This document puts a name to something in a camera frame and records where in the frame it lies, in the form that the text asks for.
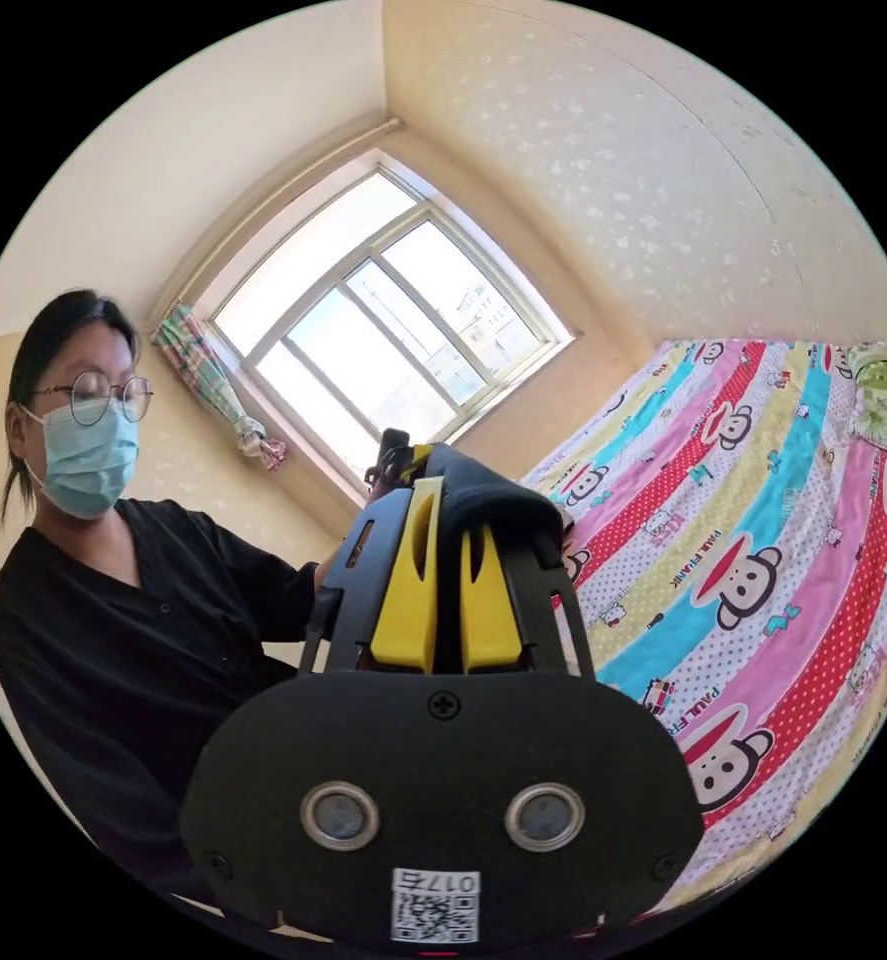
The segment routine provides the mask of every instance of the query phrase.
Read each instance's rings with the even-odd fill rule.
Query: window frame
[[[307,290],[284,312],[280,317],[270,325],[266,332],[259,338],[256,344],[247,352],[242,352],[232,342],[228,334],[220,326],[220,314],[224,307],[237,295],[237,293],[246,286],[254,274],[298,231],[303,229],[308,223],[321,214],[330,204],[335,203],[341,197],[358,187],[361,183],[374,176],[383,176],[399,190],[403,191],[414,201],[414,205],[402,214],[394,217],[384,224],[379,230],[375,231],[353,250],[342,257],[329,270],[314,281]],[[434,310],[426,299],[417,291],[409,281],[403,277],[392,264],[388,263],[383,257],[385,251],[396,241],[402,239],[412,230],[415,230],[423,223],[431,223],[445,236],[467,259],[480,271],[497,293],[502,296],[509,306],[517,313],[523,324],[536,338],[537,345],[529,353],[514,360],[507,366],[500,375],[494,376],[484,366],[476,354],[465,345],[459,334],[454,331],[448,323]],[[433,377],[425,366],[407,349],[407,347],[386,327],[383,321],[365,304],[349,287],[348,281],[352,276],[362,269],[368,262],[372,261],[379,269],[396,284],[400,290],[408,296],[417,308],[427,317],[427,319],[443,334],[443,336],[454,346],[454,348],[470,364],[471,368],[483,380],[483,386],[462,405],[457,404],[446,392],[441,384]],[[223,341],[223,345],[234,357],[236,364],[251,378],[268,399],[276,406],[287,418],[292,419],[299,425],[301,431],[305,431],[311,442],[317,446],[321,454],[324,455],[327,462],[337,469],[341,475],[351,481],[354,486],[359,486],[360,479],[347,466],[339,454],[326,443],[319,435],[305,422],[297,411],[286,401],[279,391],[260,373],[259,364],[267,354],[276,346],[282,344],[284,349],[301,362],[307,371],[314,376],[319,383],[328,390],[335,400],[346,410],[362,429],[373,437],[374,441],[379,443],[379,430],[369,419],[349,400],[329,377],[327,377],[310,360],[299,347],[288,338],[287,334],[293,330],[296,325],[306,316],[328,294],[338,290],[346,297],[358,310],[360,310],[367,319],[381,332],[390,343],[403,355],[403,357],[414,367],[414,369],[423,377],[423,379],[433,388],[433,390],[444,400],[447,406],[453,411],[453,417],[426,442],[438,443],[444,442],[448,437],[461,430],[471,420],[480,414],[482,410],[492,404],[497,397],[510,388],[514,379],[526,368],[538,362],[548,351],[557,348],[561,341],[559,337],[550,329],[550,327],[537,314],[533,307],[526,301],[522,294],[516,289],[515,285],[503,274],[499,266],[482,250],[479,245],[455,223],[443,210],[420,194],[414,187],[406,182],[404,178],[396,172],[388,169],[379,159],[373,166],[354,179],[351,183],[336,191],[329,197],[325,203],[318,206],[311,213],[307,214],[302,220],[296,223],[291,229],[283,234],[255,263],[253,263],[240,280],[223,298],[217,308],[213,311],[211,323],[215,326]]]

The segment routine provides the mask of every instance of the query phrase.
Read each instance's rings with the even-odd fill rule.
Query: woman's arm
[[[160,895],[216,906],[179,836],[178,801],[0,610],[0,684],[30,752],[96,846]]]
[[[377,484],[367,503],[389,490]],[[205,530],[253,614],[264,643],[295,643],[303,640],[316,591],[326,579],[336,552],[322,563],[291,567],[284,560],[247,543],[221,527],[205,513],[190,516]]]

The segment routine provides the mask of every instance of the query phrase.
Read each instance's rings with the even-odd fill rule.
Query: face mask
[[[86,401],[77,406],[77,411],[85,412],[87,406],[103,403]],[[42,418],[26,407],[23,412],[43,425],[46,480],[41,483],[26,465],[43,494],[71,517],[101,517],[119,500],[133,476],[139,453],[137,425],[127,420],[120,402],[112,398],[103,416],[88,427],[76,422],[69,406]]]

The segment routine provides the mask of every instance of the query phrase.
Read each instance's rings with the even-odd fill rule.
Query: plaid curtain
[[[267,470],[276,470],[286,459],[286,444],[268,440],[262,423],[246,415],[239,397],[206,339],[201,321],[190,309],[177,304],[153,335],[153,345],[201,400],[222,414],[236,430],[237,443],[248,457],[260,457]]]

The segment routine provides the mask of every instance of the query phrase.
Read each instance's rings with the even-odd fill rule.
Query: window pane
[[[220,311],[217,323],[243,353],[331,267],[416,201],[380,174],[324,207],[289,237]]]
[[[436,324],[372,261],[347,280],[347,286],[458,404],[483,389],[483,378],[467,363]]]
[[[435,224],[420,224],[383,256],[494,376],[539,346],[519,314]]]
[[[311,430],[362,480],[376,463],[379,444],[282,344],[256,368]]]
[[[338,290],[287,337],[379,430],[398,427],[424,443],[453,417],[446,401]]]

